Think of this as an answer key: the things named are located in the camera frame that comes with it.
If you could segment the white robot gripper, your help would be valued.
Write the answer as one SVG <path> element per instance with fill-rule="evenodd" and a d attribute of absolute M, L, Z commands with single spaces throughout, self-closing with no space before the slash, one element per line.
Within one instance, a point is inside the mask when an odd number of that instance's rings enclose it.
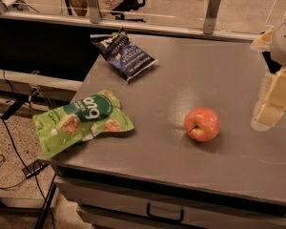
<path fill-rule="evenodd" d="M 274 28 L 269 28 L 251 43 L 250 49 L 256 52 L 270 51 L 271 58 L 275 62 L 286 65 L 286 11 L 276 22 Z M 268 131 L 285 113 L 286 66 L 283 66 L 276 73 L 265 73 L 258 101 L 255 104 L 251 126 L 259 132 Z"/>

